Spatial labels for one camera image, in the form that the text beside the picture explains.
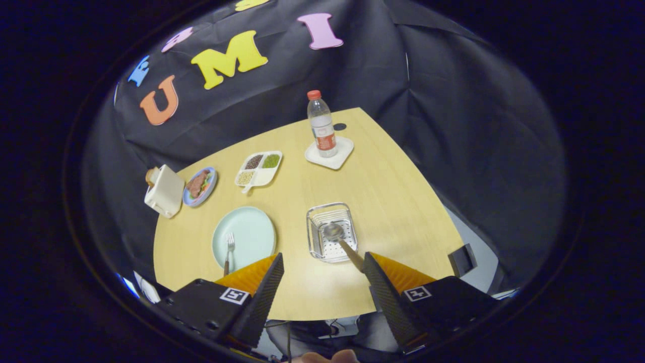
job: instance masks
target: metal basket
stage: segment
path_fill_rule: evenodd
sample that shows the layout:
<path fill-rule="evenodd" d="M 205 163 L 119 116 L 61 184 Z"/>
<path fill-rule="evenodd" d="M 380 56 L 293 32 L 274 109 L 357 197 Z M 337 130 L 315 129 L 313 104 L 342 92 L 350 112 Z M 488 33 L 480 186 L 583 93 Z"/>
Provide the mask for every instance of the metal basket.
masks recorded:
<path fill-rule="evenodd" d="M 336 223 L 343 229 L 342 238 L 358 252 L 358 240 L 350 208 L 345 203 L 330 203 L 313 207 L 307 212 L 307 239 L 309 253 L 321 261 L 334 263 L 346 261 L 349 258 L 338 242 L 331 242 L 323 234 L 328 223 Z"/>

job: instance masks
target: yellow letter m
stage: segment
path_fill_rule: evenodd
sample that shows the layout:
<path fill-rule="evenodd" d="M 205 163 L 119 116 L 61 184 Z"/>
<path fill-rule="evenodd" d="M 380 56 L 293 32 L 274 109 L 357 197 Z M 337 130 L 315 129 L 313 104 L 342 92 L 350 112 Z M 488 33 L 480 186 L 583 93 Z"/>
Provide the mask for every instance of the yellow letter m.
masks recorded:
<path fill-rule="evenodd" d="M 224 81 L 224 77 L 218 75 L 215 70 L 233 77 L 235 75 L 236 61 L 240 62 L 239 67 L 237 67 L 240 72 L 246 72 L 265 65 L 269 61 L 266 57 L 262 57 L 257 50 L 253 41 L 254 35 L 254 30 L 237 34 L 228 42 L 225 54 L 216 50 L 206 49 L 190 61 L 190 63 L 198 65 L 202 71 L 206 80 L 205 89 L 210 90 Z"/>

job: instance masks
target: seeds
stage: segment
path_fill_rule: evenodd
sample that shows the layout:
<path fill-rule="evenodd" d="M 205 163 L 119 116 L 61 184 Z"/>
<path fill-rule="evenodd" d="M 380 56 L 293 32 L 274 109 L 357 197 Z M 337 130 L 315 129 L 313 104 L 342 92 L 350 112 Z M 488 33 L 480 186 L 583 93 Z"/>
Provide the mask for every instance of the seeds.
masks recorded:
<path fill-rule="evenodd" d="M 262 159 L 262 154 L 254 156 L 246 163 L 245 169 L 255 169 L 260 164 L 260 159 Z"/>
<path fill-rule="evenodd" d="M 251 178 L 253 178 L 254 171 L 245 171 L 242 174 L 240 174 L 239 178 L 237 179 L 237 183 L 241 185 L 246 185 L 248 182 L 251 181 Z"/>
<path fill-rule="evenodd" d="M 274 168 L 278 165 L 278 161 L 280 161 L 280 156 L 278 154 L 269 155 L 264 159 L 262 168 Z"/>

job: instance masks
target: orange letter u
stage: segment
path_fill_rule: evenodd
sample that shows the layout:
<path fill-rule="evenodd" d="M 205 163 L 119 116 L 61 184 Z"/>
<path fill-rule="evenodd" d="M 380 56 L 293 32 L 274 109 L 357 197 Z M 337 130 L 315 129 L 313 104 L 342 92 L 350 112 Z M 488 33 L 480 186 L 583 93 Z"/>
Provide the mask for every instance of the orange letter u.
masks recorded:
<path fill-rule="evenodd" d="M 175 91 L 175 86 L 173 86 L 172 84 L 173 79 L 175 79 L 174 75 L 164 79 L 159 84 L 159 89 L 163 90 L 163 92 L 166 94 L 166 99 L 168 100 L 168 106 L 165 110 L 160 111 L 157 108 L 157 103 L 155 102 L 155 91 L 152 91 L 146 97 L 144 97 L 141 101 L 141 104 L 139 105 L 146 113 L 146 117 L 152 125 L 157 126 L 168 121 L 168 119 L 175 114 L 177 106 L 179 106 L 177 91 Z"/>

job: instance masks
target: meat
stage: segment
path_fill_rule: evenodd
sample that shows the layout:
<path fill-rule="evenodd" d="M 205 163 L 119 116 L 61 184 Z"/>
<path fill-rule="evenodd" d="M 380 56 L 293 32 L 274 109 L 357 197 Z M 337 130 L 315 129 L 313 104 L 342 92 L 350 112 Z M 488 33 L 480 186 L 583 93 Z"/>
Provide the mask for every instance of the meat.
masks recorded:
<path fill-rule="evenodd" d="M 207 175 L 208 175 L 208 171 L 203 170 L 193 180 L 188 182 L 188 185 L 186 185 L 186 188 L 190 192 L 191 197 L 193 198 L 198 197 L 199 193 L 201 192 L 201 186 L 204 183 L 204 180 L 206 180 Z"/>

